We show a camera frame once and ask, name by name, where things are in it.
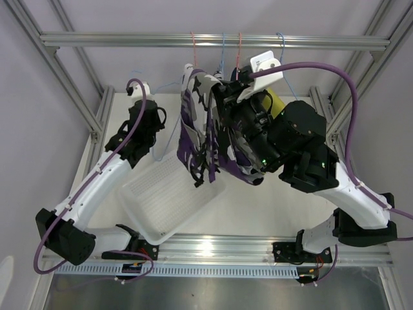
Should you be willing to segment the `olive yellow trousers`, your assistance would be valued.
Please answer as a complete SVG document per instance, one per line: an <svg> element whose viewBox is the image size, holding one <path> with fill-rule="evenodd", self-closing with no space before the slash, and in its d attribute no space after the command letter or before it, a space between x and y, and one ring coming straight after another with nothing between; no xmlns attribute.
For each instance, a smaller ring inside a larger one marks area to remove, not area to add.
<svg viewBox="0 0 413 310"><path fill-rule="evenodd" d="M266 96L263 100L263 106L275 119L283 111L286 105L271 88L266 89L266 92Z"/></svg>

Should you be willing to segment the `purple camouflage trousers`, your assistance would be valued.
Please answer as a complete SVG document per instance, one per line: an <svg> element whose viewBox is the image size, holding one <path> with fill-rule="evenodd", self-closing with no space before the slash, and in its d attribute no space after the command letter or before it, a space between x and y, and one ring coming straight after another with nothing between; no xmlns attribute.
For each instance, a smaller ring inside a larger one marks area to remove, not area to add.
<svg viewBox="0 0 413 310"><path fill-rule="evenodd" d="M254 186L264 180L261 164L237 127L221 122L223 100L215 75L186 64L181 84L181 131L177 157L191 175L194 186L216 180L225 171Z"/></svg>

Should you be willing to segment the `white plastic basket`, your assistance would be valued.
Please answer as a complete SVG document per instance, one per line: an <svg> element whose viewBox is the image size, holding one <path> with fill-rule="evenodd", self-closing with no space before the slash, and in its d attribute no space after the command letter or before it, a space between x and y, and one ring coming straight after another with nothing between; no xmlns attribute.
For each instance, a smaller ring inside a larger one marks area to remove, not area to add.
<svg viewBox="0 0 413 310"><path fill-rule="evenodd" d="M190 173L169 152L117 190L117 198L137 231L152 245L160 245L204 213L226 191L224 180L196 187Z"/></svg>

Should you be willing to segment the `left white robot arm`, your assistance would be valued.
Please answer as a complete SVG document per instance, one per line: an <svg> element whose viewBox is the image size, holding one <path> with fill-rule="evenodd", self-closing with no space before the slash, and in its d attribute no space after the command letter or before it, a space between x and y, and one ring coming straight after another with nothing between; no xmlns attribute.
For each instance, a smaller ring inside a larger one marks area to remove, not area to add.
<svg viewBox="0 0 413 310"><path fill-rule="evenodd" d="M164 129L165 109L151 99L139 100L129 108L124 121L105 146L96 166L73 194L52 211L41 209L35 222L40 247L58 254L64 262L81 265L93 254L104 259L131 259L139 251L139 233L126 225L90 229L88 223L117 183L149 153L156 134Z"/></svg>

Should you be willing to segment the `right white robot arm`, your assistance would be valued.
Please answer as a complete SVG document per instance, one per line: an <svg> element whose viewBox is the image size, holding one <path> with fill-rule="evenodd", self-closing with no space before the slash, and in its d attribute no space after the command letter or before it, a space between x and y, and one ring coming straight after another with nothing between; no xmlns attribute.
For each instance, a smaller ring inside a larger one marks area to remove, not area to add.
<svg viewBox="0 0 413 310"><path fill-rule="evenodd" d="M249 98L237 81L213 87L221 134L228 134L235 161L259 184L264 174L278 172L293 189L320 196L335 205L332 215L311 229L300 230L291 256L309 261L328 247L369 247L398 238L390 219L394 199L362 186L326 144L327 122L304 101L295 100L273 116L264 106L268 93Z"/></svg>

